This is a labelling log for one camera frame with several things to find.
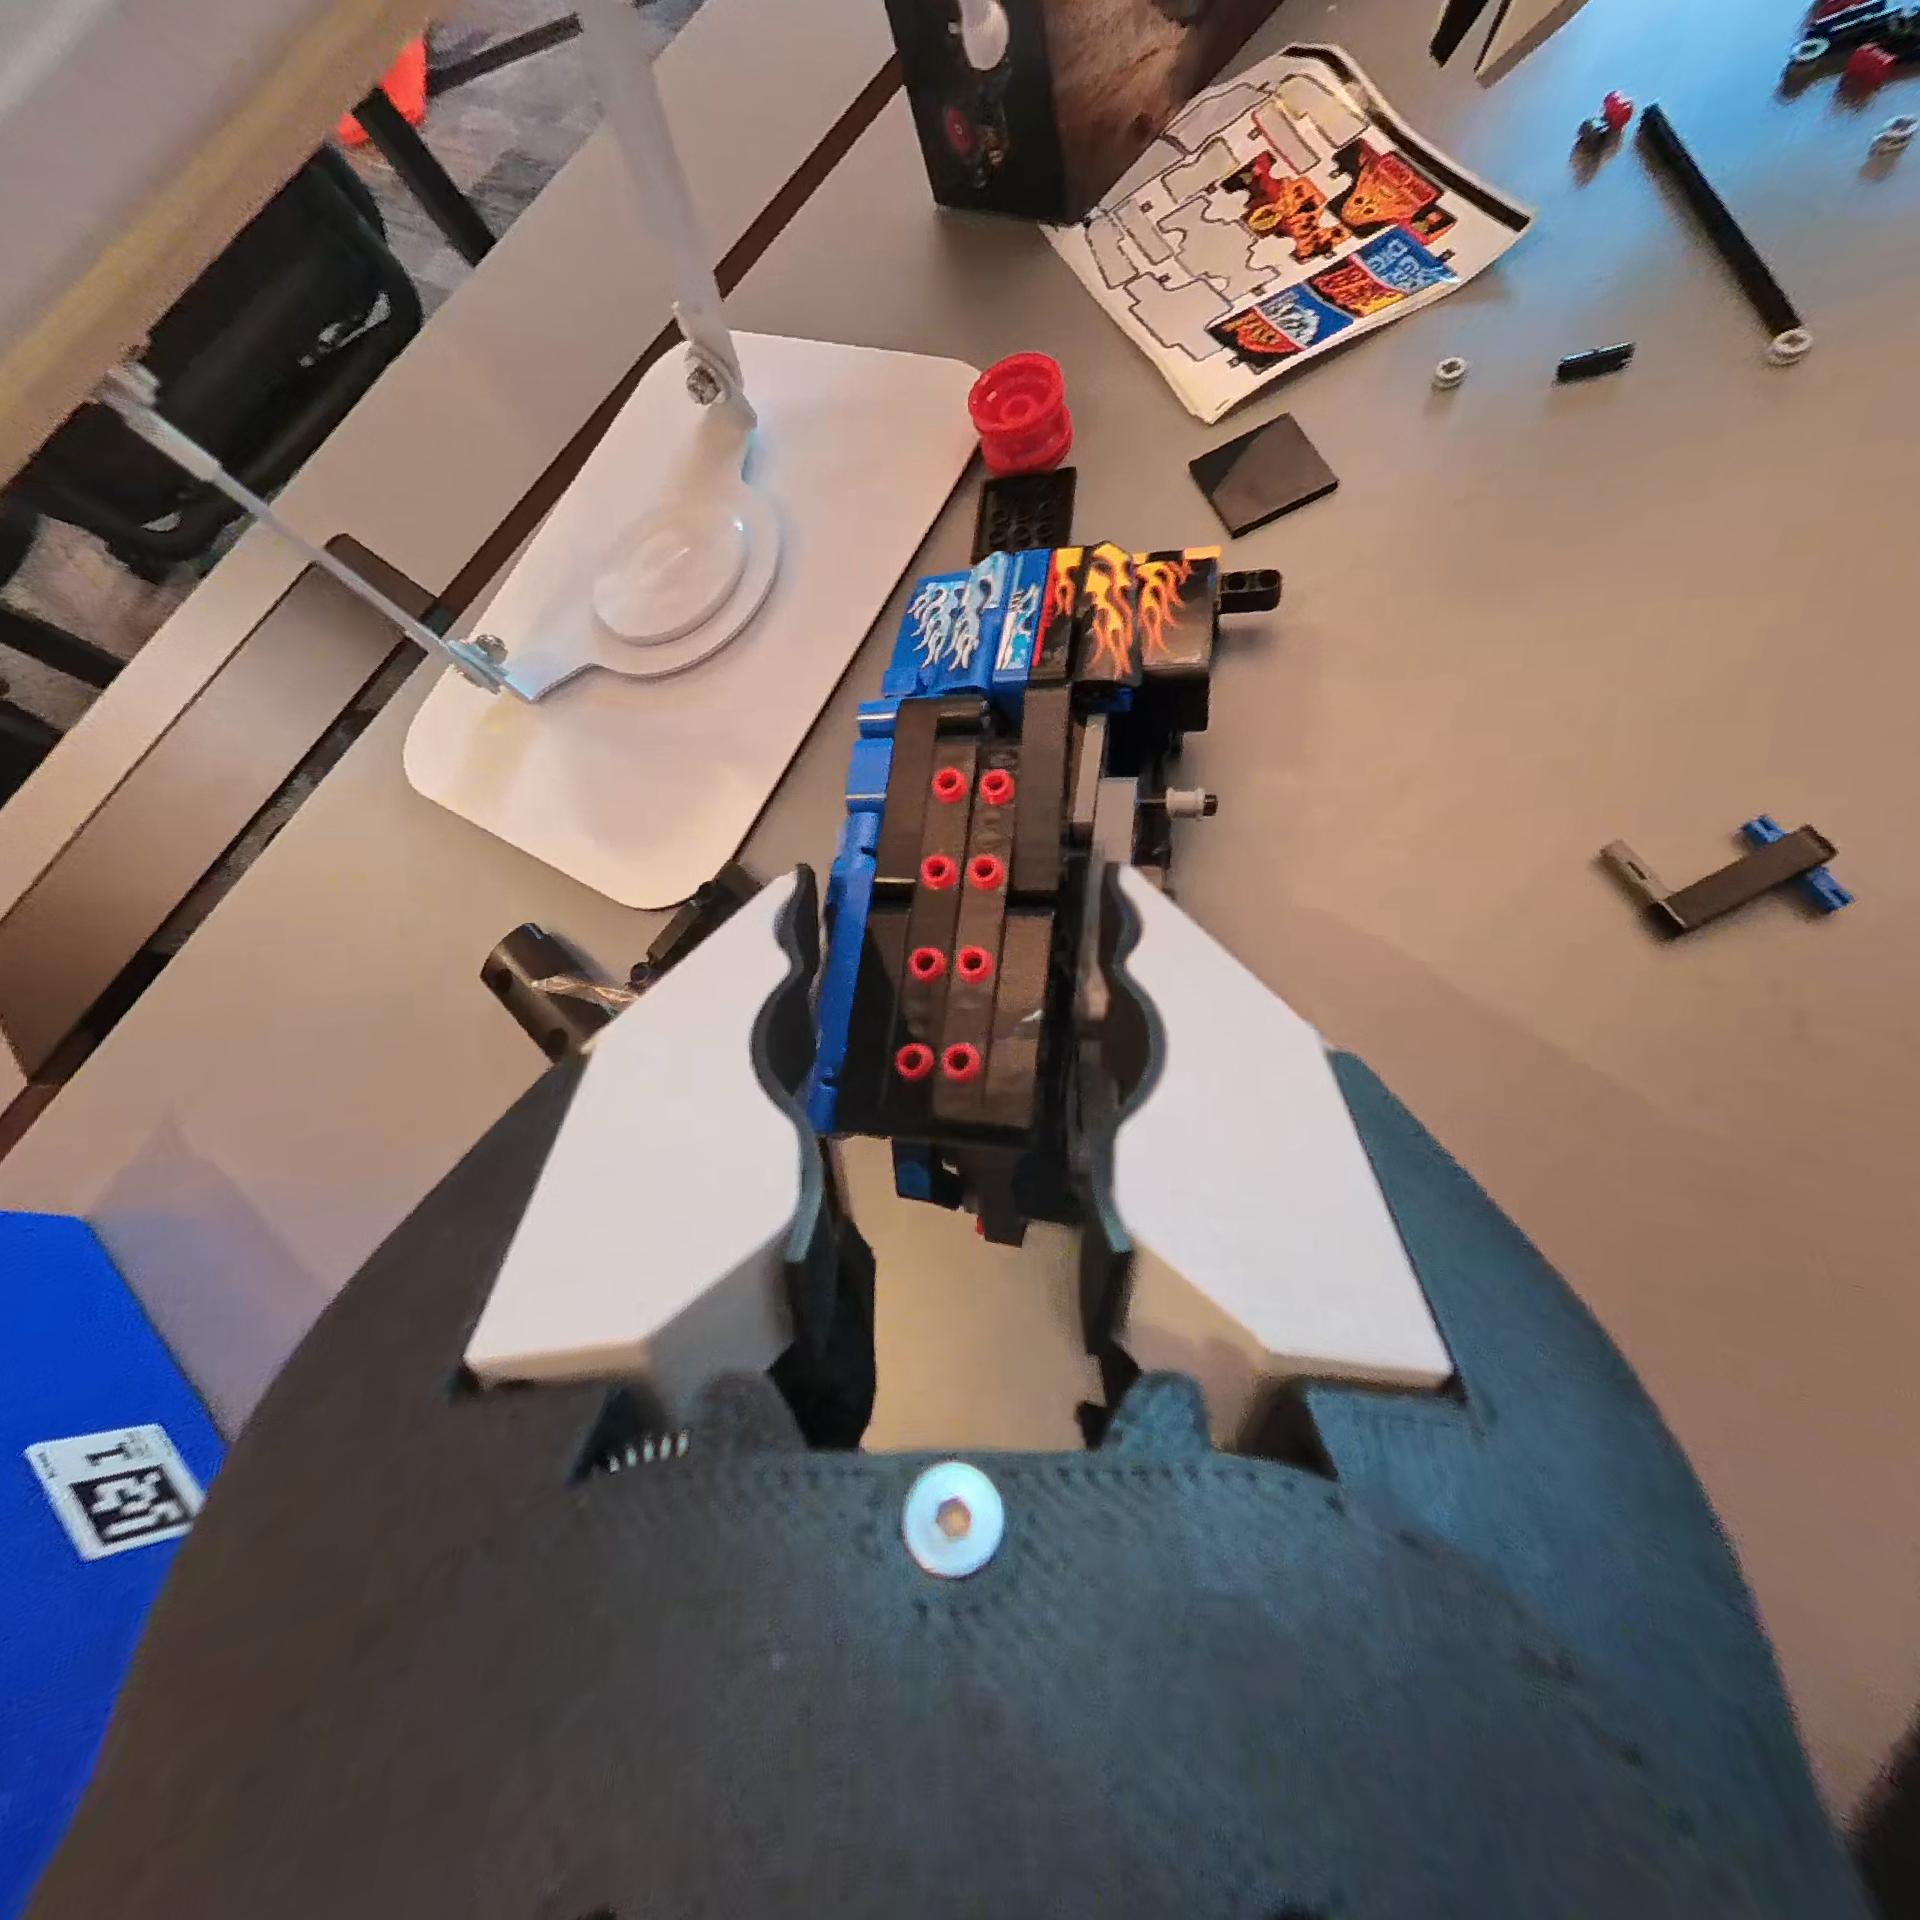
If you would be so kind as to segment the black office chair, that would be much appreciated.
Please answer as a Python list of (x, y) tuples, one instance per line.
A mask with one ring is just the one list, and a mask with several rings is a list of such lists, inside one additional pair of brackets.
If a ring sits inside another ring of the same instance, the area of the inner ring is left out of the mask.
[[(164, 420), (275, 496), (418, 336), (422, 301), (367, 182), (323, 144), (151, 327)], [(149, 584), (203, 574), (239, 510), (87, 402), (2, 493), (2, 578), (44, 524), (102, 542)]]

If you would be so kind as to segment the black cylindrical piece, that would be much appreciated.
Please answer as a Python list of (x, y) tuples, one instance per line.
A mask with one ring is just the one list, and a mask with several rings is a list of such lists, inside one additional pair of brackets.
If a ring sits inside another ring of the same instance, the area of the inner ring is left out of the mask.
[(478, 975), (553, 1064), (580, 1055), (633, 1000), (623, 984), (606, 981), (574, 944), (535, 920), (509, 928), (487, 951)]

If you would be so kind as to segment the brick-built toy truck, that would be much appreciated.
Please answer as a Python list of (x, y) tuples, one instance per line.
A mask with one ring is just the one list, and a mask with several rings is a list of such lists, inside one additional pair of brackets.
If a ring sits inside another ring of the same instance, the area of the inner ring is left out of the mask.
[(916, 578), (858, 711), (823, 904), (807, 1118), (892, 1148), (910, 1202), (993, 1244), (1082, 1219), (1083, 966), (1100, 869), (1163, 880), (1167, 787), (1209, 725), (1221, 624), (1281, 604), (1213, 544), (993, 551)]

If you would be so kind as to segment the sticker sheet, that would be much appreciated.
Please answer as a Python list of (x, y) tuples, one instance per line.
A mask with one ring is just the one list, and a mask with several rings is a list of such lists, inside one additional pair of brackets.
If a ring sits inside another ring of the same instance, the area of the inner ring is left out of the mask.
[(1089, 215), (1043, 234), (1211, 424), (1447, 298), (1531, 222), (1310, 40), (1204, 87)]

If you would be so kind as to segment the short black beam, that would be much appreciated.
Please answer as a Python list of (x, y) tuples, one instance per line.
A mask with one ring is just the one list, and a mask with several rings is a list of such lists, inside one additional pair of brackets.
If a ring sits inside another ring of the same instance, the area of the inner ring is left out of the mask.
[(1597, 850), (1597, 866), (1662, 939), (1682, 939), (1727, 920), (1779, 894), (1795, 896), (1815, 919), (1828, 919), (1854, 903), (1836, 878), (1836, 844), (1810, 824), (1780, 828), (1761, 813), (1738, 830), (1740, 854), (1699, 880), (1669, 884), (1625, 842)]

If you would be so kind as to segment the monster truck toy set box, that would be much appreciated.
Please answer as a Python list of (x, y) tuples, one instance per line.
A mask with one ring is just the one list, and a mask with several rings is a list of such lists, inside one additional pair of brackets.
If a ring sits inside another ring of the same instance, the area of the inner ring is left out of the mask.
[(939, 207), (1069, 223), (1275, 2), (886, 2)]

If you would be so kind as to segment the blue plastic bin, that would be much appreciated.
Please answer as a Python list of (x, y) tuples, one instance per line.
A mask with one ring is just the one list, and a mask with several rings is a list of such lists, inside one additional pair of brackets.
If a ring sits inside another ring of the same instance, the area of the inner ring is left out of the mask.
[(2, 1216), (2, 1916), (21, 1916), (225, 1464), (198, 1389), (71, 1216)]

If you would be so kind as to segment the scattered small brick pieces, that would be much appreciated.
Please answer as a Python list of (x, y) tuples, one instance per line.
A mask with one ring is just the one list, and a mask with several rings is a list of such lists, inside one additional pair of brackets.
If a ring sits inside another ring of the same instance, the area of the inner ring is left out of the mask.
[[(1809, 4), (1799, 40), (1789, 48), (1775, 96), (1785, 102), (1834, 85), (1850, 112), (1871, 104), (1886, 85), (1916, 77), (1917, 4), (1821, 2)], [(1596, 160), (1612, 150), (1634, 123), (1650, 131), (1652, 108), (1639, 110), (1609, 91), (1596, 117), (1580, 123), (1572, 158)]]

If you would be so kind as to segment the red wheel hub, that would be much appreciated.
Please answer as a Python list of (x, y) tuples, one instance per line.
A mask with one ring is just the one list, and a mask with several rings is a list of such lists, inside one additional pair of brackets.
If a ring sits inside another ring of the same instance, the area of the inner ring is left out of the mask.
[(983, 367), (966, 414), (993, 477), (1049, 474), (1073, 452), (1065, 372), (1045, 352), (1012, 352)]

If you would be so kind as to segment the adjacent pale desk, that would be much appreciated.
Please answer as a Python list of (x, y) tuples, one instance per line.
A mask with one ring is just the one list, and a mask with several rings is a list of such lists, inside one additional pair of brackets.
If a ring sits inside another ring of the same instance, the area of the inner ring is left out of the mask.
[[(657, 66), (734, 288), (899, 90), (879, 4), (702, 4)], [(278, 496), (465, 618), (670, 346), (666, 264), (590, 134)], [(51, 1061), (402, 647), (245, 534), (5, 805), (5, 1101)]]

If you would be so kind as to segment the orange traffic cone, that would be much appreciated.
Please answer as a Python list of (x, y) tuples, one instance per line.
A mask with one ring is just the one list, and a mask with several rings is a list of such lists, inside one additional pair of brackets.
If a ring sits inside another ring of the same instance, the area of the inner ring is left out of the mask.
[[(399, 54), (391, 63), (389, 72), (381, 77), (379, 87), (389, 96), (391, 104), (399, 112), (402, 122), (409, 127), (421, 127), (428, 102), (428, 53), (422, 34), (409, 39), (399, 48)], [(350, 149), (367, 144), (367, 133), (353, 115), (346, 115), (339, 122), (333, 134), (341, 144)]]

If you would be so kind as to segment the black studded plate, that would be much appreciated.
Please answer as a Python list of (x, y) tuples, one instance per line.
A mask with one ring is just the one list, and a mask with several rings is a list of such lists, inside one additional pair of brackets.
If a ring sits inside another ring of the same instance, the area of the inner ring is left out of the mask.
[(1073, 544), (1074, 467), (990, 474), (975, 496), (969, 560)]

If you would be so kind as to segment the black square tile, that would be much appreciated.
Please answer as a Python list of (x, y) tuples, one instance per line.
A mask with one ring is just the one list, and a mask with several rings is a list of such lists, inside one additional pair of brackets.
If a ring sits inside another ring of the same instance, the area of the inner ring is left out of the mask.
[(1338, 492), (1338, 474), (1293, 414), (1278, 414), (1188, 461), (1188, 477), (1227, 538)]

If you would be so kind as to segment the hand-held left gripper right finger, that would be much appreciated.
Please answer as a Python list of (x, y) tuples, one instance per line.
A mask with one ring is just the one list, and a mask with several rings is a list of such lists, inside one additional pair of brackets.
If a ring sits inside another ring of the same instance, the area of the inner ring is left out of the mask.
[(1457, 1366), (1324, 1035), (1133, 866), (1102, 872), (1119, 1045), (1095, 1133), (1117, 1293), (1095, 1327), (1253, 1450), (1306, 1386), (1428, 1396)]

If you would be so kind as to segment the long black axle rod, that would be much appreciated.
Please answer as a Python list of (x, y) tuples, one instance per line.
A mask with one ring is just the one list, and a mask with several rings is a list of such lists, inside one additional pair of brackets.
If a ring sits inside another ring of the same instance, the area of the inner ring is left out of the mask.
[(1639, 110), (1639, 149), (1763, 325), (1766, 362), (1793, 367), (1809, 359), (1815, 338), (1801, 311), (1657, 102)]

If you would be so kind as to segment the white wooden book stand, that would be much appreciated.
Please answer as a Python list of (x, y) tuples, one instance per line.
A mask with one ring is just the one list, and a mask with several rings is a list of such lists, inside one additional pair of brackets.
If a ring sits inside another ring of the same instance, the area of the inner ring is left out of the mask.
[(535, 512), (479, 563), (479, 594), (437, 650), (422, 716), (402, 744), (409, 787), (626, 907), (687, 896), (732, 858), (772, 797), (854, 650), (921, 549), (975, 451), (953, 359), (732, 328), (715, 248), (687, 182), (692, 136), (745, 181), (777, 173), (821, 104), (842, 4), (705, 4), (706, 28), (770, 18), (770, 39), (715, 48), (711, 108), (666, 102), (639, 26), (587, 4), (593, 87), (611, 110), (587, 160), (607, 204), (567, 255), (527, 255), (518, 285), (539, 346), (465, 359), (434, 388), (428, 445), (379, 452), (343, 427), (242, 534), (206, 614), (254, 629), (316, 557), (323, 477), (355, 507), (449, 525), (507, 486), (513, 431), (562, 347), (604, 346), (601, 386), (678, 322), (686, 346), (639, 372), (612, 423)]

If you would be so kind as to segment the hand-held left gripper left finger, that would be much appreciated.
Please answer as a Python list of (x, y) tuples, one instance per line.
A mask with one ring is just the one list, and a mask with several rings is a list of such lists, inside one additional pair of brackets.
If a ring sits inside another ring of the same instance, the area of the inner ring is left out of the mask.
[(470, 1331), (479, 1386), (702, 1389), (794, 1346), (826, 1199), (795, 1094), (818, 964), (798, 866), (596, 1035)]

